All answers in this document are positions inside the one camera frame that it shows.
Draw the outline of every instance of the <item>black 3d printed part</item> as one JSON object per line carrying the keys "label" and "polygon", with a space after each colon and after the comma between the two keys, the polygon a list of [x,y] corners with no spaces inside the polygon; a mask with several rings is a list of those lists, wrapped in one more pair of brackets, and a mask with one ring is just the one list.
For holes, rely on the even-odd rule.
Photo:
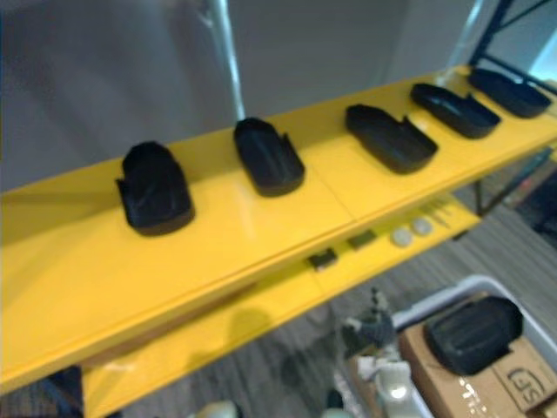
{"label": "black 3d printed part", "polygon": [[521,118],[534,118],[551,104],[551,100],[527,83],[515,83],[495,71],[474,68],[468,82],[495,102]]}
{"label": "black 3d printed part", "polygon": [[234,130],[234,143],[262,196],[286,194],[304,181],[304,165],[288,135],[280,137],[271,124],[257,118],[241,120]]}
{"label": "black 3d printed part", "polygon": [[483,138],[501,121],[471,94],[461,98],[442,87],[421,83],[414,85],[410,96],[441,122],[467,138]]}
{"label": "black 3d printed part", "polygon": [[373,156],[400,174],[419,170],[438,149],[408,118],[398,122],[377,107],[363,104],[348,107],[346,127]]}
{"label": "black 3d printed part", "polygon": [[510,300],[490,296],[433,316],[424,333],[443,366],[477,374],[508,354],[509,343],[522,335],[522,313]]}
{"label": "black 3d printed part", "polygon": [[195,216],[184,174],[172,154],[156,142],[135,145],[117,180],[125,216],[143,235],[169,233]]}

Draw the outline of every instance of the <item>lower shelf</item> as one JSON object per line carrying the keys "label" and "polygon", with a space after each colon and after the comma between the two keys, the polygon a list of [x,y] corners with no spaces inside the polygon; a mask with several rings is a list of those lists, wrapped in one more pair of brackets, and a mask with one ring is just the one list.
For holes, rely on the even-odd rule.
{"label": "lower shelf", "polygon": [[[409,246],[395,246],[392,231],[418,217],[429,220],[433,230],[423,237],[414,234]],[[300,261],[141,347],[110,360],[86,362],[85,416],[118,410],[478,221],[455,198],[437,198],[376,225],[375,239],[359,250],[344,241],[333,246],[338,260],[321,272]]]}

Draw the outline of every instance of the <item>black metal frame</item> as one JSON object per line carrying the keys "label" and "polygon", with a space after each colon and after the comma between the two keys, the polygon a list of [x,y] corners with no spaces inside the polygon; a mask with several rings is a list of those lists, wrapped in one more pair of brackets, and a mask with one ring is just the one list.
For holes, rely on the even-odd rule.
{"label": "black metal frame", "polygon": [[509,64],[503,59],[494,57],[493,55],[487,53],[487,48],[489,47],[489,44],[493,41],[493,37],[495,36],[495,34],[504,30],[511,24],[514,24],[518,20],[522,19],[524,16],[529,15],[534,10],[537,10],[539,7],[551,1],[553,0],[540,0],[538,3],[528,7],[526,10],[523,10],[515,17],[511,17],[510,19],[508,19],[506,22],[503,23],[503,19],[505,18],[505,15],[507,14],[514,0],[500,0],[499,4],[497,5],[497,9],[495,9],[493,17],[491,18],[491,21],[489,22],[489,25],[486,28],[486,31],[484,32],[480,41],[478,42],[478,46],[473,52],[472,57],[470,58],[470,61],[468,63],[471,66],[476,66],[478,65],[478,62],[480,60],[485,59],[486,61],[489,61],[492,64],[496,64],[499,67],[504,68],[505,70],[510,71],[513,74],[516,74],[517,76],[524,79],[524,81],[528,83],[536,84],[542,89],[550,91],[551,93],[557,95],[557,88],[553,87],[552,85],[549,85],[548,83],[544,83],[538,78],[531,76],[527,72],[524,72],[523,70],[515,67],[514,65]]}
{"label": "black metal frame", "polygon": [[[513,74],[519,76],[524,80],[526,83],[536,84],[540,88],[557,95],[557,88],[554,86],[545,83],[538,78],[531,76],[530,74],[524,72],[523,70],[515,67],[508,62],[495,57],[487,52],[487,48],[489,44],[493,41],[493,37],[498,32],[504,30],[511,24],[514,24],[518,20],[522,19],[524,16],[529,15],[534,10],[537,10],[539,7],[543,6],[546,3],[551,2],[552,0],[540,0],[539,2],[533,4],[532,6],[526,8],[521,13],[517,14],[514,17],[509,18],[506,22],[503,22],[505,16],[513,4],[514,0],[500,0],[499,4],[497,5],[497,9],[489,22],[489,25],[486,28],[486,31],[482,35],[480,41],[478,42],[478,46],[476,47],[470,61],[468,62],[471,66],[478,65],[480,60],[486,60],[492,64],[498,65],[499,67],[512,72]],[[482,190],[481,190],[481,179],[479,179],[474,184],[474,193],[476,198],[476,212],[479,216],[485,216],[490,213],[500,202],[502,202],[510,193],[516,190],[522,182],[528,179],[532,174],[534,174],[542,165],[544,165],[550,158],[552,150],[550,148],[546,148],[543,151],[536,154],[525,166],[522,168],[519,174],[517,174],[492,200],[487,203],[485,206],[482,203]]]}

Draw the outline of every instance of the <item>yellow shelf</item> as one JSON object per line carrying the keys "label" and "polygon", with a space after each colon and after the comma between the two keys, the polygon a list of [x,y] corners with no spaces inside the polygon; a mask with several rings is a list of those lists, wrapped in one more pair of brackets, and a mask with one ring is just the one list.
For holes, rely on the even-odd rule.
{"label": "yellow shelf", "polygon": [[[413,243],[406,248],[393,245],[391,231],[417,217],[430,220],[433,232],[420,238],[414,235]],[[435,206],[377,225],[373,228],[376,239],[357,251],[345,242],[334,245],[339,259],[320,273],[306,261],[298,262],[260,280],[241,297],[141,348],[109,361],[90,361],[82,366],[85,416],[107,415],[478,221],[456,199],[438,198]]]}
{"label": "yellow shelf", "polygon": [[[455,72],[452,87],[471,90]],[[171,145],[198,216],[164,237],[125,223],[107,161],[5,193],[2,377],[4,393],[120,344],[278,271],[309,253],[403,212],[557,138],[557,119],[502,116],[468,141],[408,98],[410,79],[269,118],[288,131],[307,179],[284,197],[259,197],[238,162],[232,130]],[[412,175],[388,172],[346,134],[344,111],[378,105],[411,119],[440,146]]]}

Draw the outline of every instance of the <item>gray wall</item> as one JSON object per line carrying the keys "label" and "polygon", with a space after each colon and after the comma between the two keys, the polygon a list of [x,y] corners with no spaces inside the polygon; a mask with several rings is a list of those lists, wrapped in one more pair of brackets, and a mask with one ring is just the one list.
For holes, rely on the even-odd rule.
{"label": "gray wall", "polygon": [[[141,141],[233,125],[226,73],[194,1],[202,3],[0,1],[2,188],[123,155]],[[246,112],[267,116],[438,70],[472,4],[231,0]],[[486,0],[473,41],[494,5]],[[546,20],[543,28],[555,25]],[[534,26],[510,43],[524,62],[546,36]]]}

